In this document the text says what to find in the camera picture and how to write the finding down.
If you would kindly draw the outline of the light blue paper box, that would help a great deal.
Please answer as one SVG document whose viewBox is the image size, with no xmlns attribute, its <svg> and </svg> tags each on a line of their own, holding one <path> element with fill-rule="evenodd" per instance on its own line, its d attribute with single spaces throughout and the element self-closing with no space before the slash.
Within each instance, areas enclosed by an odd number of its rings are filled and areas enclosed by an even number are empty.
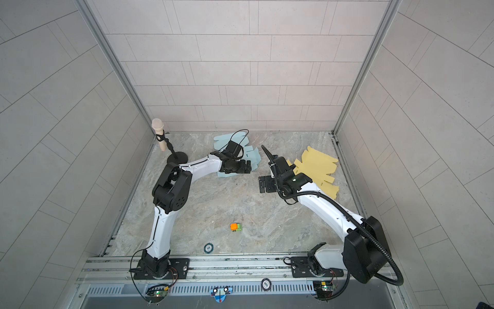
<svg viewBox="0 0 494 309">
<path fill-rule="evenodd" d="M 251 162 L 252 165 L 252 171 L 256 170 L 258 168 L 258 165 L 261 162 L 261 156 L 259 153 L 258 148 L 253 148 L 252 145 L 248 145 L 249 140 L 247 138 L 247 135 L 249 134 L 249 130 L 247 129 L 241 129 L 236 131 L 235 133 L 229 133 L 225 135 L 218 135 L 214 137 L 214 149 L 216 154 L 219 154 L 222 152 L 222 150 L 225 149 L 226 145 L 230 140 L 233 140 L 234 142 L 240 144 L 244 148 L 244 155 L 242 159 L 248 160 Z M 234 175 L 239 175 L 235 173 L 231 174 L 225 174 L 221 173 L 220 171 L 217 172 L 217 176 L 219 177 L 229 177 L 229 176 L 234 176 Z"/>
</svg>

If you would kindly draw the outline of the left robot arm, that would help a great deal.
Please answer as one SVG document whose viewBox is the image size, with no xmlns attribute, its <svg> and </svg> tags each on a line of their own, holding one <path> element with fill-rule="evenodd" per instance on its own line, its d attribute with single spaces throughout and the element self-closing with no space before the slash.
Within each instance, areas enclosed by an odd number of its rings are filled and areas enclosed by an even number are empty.
<svg viewBox="0 0 494 309">
<path fill-rule="evenodd" d="M 249 174 L 251 162 L 242 158 L 243 146 L 230 140 L 221 151 L 185 164 L 168 163 L 152 190 L 154 220 L 149 243 L 143 250 L 140 269 L 163 278 L 170 269 L 171 233 L 178 212 L 189 198 L 193 182 L 212 173 Z"/>
</svg>

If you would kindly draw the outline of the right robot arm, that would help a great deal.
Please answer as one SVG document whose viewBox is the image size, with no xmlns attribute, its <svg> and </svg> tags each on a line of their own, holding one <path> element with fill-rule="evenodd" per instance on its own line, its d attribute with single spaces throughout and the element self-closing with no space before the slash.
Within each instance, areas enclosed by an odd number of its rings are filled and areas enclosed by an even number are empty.
<svg viewBox="0 0 494 309">
<path fill-rule="evenodd" d="M 319 188 L 309 176 L 294 172 L 284 157 L 266 153 L 271 175 L 266 178 L 284 200 L 294 200 L 309 208 L 326 222 L 343 241 L 341 248 L 320 243 L 307 254 L 307 267 L 316 276 L 330 269 L 345 270 L 360 283 L 378 278 L 402 285 L 403 275 L 392 258 L 381 223 L 363 218 L 346 209 Z"/>
</svg>

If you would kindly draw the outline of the yellow paper box stack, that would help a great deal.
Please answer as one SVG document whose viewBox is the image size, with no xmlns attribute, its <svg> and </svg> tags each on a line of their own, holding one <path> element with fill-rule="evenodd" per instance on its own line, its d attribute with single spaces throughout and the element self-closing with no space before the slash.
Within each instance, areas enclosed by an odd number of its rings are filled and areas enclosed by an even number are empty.
<svg viewBox="0 0 494 309">
<path fill-rule="evenodd" d="M 295 160 L 294 173 L 310 177 L 318 187 L 332 199 L 336 199 L 339 187 L 334 185 L 331 176 L 337 170 L 338 159 L 310 146 L 302 153 L 302 160 Z"/>
</svg>

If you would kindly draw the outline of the black microphone stand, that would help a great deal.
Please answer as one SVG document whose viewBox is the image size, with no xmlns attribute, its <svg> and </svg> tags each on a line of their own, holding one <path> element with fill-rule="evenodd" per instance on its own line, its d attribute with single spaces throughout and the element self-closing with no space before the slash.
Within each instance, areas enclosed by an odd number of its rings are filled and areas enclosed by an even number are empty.
<svg viewBox="0 0 494 309">
<path fill-rule="evenodd" d="M 170 140 L 165 136 L 165 133 L 156 133 L 156 139 L 158 141 L 158 145 L 162 151 L 166 151 L 167 149 L 171 152 L 169 157 L 167 158 L 167 163 L 174 164 L 186 164 L 189 160 L 189 157 L 184 152 L 177 152 L 174 150 L 173 145 Z"/>
</svg>

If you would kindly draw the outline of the orange green toy block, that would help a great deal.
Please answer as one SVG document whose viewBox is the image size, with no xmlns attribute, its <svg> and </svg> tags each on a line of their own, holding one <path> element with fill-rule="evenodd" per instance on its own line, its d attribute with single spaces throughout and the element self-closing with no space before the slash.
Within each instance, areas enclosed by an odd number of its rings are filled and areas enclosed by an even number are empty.
<svg viewBox="0 0 494 309">
<path fill-rule="evenodd" d="M 240 223 L 232 223 L 230 224 L 230 230 L 232 232 L 242 231 L 242 225 Z"/>
</svg>

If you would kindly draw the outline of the beige microphone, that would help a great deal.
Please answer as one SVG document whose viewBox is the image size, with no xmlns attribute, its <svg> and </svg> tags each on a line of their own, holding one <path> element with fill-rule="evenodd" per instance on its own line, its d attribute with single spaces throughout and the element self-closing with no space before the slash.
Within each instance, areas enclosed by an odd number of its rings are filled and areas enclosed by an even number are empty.
<svg viewBox="0 0 494 309">
<path fill-rule="evenodd" d="M 151 127 L 154 130 L 155 137 L 158 141 L 158 145 L 162 151 L 167 150 L 167 145 L 165 142 L 165 131 L 164 131 L 164 123 L 159 118 L 154 118 L 151 122 Z"/>
</svg>

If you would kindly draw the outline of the round black white disc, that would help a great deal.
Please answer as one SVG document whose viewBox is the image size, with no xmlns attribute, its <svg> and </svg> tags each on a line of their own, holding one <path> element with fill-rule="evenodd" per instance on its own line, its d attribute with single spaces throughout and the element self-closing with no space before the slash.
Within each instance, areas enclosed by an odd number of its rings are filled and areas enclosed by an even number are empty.
<svg viewBox="0 0 494 309">
<path fill-rule="evenodd" d="M 271 291 L 271 287 L 272 287 L 272 283 L 271 283 L 271 280 L 268 279 L 268 278 L 264 278 L 262 279 L 261 281 L 261 289 L 262 291 Z"/>
</svg>

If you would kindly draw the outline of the right green circuit board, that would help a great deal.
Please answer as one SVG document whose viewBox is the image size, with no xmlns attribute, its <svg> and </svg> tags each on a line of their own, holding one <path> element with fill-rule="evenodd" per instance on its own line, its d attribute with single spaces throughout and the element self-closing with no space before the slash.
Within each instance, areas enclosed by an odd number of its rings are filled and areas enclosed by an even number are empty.
<svg viewBox="0 0 494 309">
<path fill-rule="evenodd" d="M 313 289 L 316 299 L 327 300 L 333 296 L 334 284 L 331 281 L 314 281 Z"/>
</svg>

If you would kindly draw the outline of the green circuit board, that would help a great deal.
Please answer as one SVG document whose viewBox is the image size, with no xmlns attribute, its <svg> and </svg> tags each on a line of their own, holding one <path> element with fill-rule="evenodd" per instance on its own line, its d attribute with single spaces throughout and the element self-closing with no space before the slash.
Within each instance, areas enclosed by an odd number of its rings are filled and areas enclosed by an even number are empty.
<svg viewBox="0 0 494 309">
<path fill-rule="evenodd" d="M 169 291 L 171 289 L 170 285 L 167 284 L 159 284 L 155 286 L 151 286 L 146 290 L 146 298 L 151 303 L 159 303 L 165 297 L 167 297 Z"/>
<path fill-rule="evenodd" d="M 316 299 L 327 300 L 333 296 L 334 284 L 331 281 L 314 281 L 313 289 Z"/>
</svg>

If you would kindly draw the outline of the blue sticker marker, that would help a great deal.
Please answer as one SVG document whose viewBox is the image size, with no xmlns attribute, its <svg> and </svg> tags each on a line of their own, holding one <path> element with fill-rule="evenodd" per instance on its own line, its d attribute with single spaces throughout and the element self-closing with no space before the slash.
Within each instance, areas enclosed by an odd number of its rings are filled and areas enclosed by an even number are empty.
<svg viewBox="0 0 494 309">
<path fill-rule="evenodd" d="M 214 287 L 210 290 L 210 296 L 213 297 L 217 303 L 223 303 L 226 296 L 230 295 L 232 291 L 232 287 Z"/>
</svg>

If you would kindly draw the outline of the left green circuit board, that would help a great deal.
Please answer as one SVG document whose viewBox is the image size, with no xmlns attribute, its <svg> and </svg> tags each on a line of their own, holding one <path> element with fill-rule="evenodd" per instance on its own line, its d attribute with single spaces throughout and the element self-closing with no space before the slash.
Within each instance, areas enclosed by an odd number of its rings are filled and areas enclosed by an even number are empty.
<svg viewBox="0 0 494 309">
<path fill-rule="evenodd" d="M 170 285 L 167 284 L 159 284 L 155 286 L 151 286 L 146 290 L 146 298 L 151 303 L 159 303 L 165 297 L 167 297 L 169 291 L 171 289 Z"/>
</svg>

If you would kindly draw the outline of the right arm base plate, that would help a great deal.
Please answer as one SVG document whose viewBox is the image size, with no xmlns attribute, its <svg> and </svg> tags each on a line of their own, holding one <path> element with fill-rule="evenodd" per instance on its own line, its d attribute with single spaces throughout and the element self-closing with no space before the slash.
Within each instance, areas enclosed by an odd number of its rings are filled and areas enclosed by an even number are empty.
<svg viewBox="0 0 494 309">
<path fill-rule="evenodd" d="M 292 256 L 285 257 L 283 262 L 290 266 L 294 278 L 341 278 L 344 271 L 340 269 L 325 269 L 314 257 Z"/>
</svg>

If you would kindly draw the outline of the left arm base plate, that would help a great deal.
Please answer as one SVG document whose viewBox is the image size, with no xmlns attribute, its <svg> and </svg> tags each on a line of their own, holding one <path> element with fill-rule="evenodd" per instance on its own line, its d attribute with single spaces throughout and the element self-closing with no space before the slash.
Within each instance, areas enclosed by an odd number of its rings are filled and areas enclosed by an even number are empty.
<svg viewBox="0 0 494 309">
<path fill-rule="evenodd" d="M 186 279 L 189 267 L 188 258 L 171 258 L 157 262 L 141 259 L 131 270 L 134 280 Z"/>
</svg>

